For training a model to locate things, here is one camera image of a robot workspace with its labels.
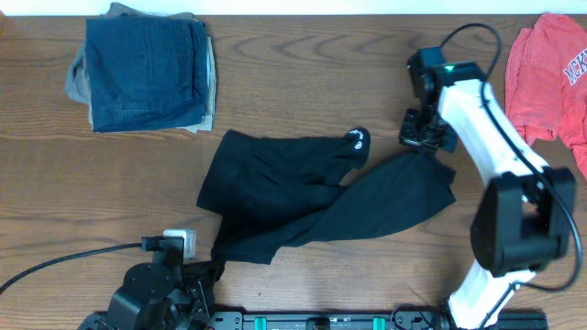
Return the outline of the black t-shirt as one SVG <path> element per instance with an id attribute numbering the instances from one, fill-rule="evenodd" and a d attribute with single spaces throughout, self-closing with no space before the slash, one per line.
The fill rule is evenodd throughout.
<path id="1" fill-rule="evenodd" d="M 280 248 L 389 236 L 455 203 L 455 171 L 419 151 L 394 156 L 343 185 L 365 165 L 370 146 L 363 127 L 342 137 L 226 132 L 196 202 L 222 218 L 212 260 L 269 265 Z"/>

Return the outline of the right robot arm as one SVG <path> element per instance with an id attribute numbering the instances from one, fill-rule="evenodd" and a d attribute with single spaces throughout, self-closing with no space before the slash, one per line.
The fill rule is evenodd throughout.
<path id="1" fill-rule="evenodd" d="M 508 310 L 515 292 L 532 286 L 548 264 L 581 238 L 571 216 L 576 181 L 553 169 L 517 135 L 472 61 L 446 62 L 441 47 L 418 50 L 406 63 L 421 107 L 407 111 L 399 140 L 418 151 L 453 151 L 462 142 L 484 184 L 471 224 L 475 257 L 440 312 L 415 307 L 395 323 L 427 329 L 545 329 L 544 313 Z"/>

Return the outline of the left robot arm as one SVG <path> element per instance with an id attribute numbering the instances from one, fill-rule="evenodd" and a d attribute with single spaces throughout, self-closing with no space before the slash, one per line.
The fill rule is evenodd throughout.
<path id="1" fill-rule="evenodd" d="M 141 238 L 152 261 L 130 268 L 104 312 L 88 315 L 80 330 L 205 329 L 213 316 L 221 261 L 193 262 L 195 232 L 168 230 Z"/>

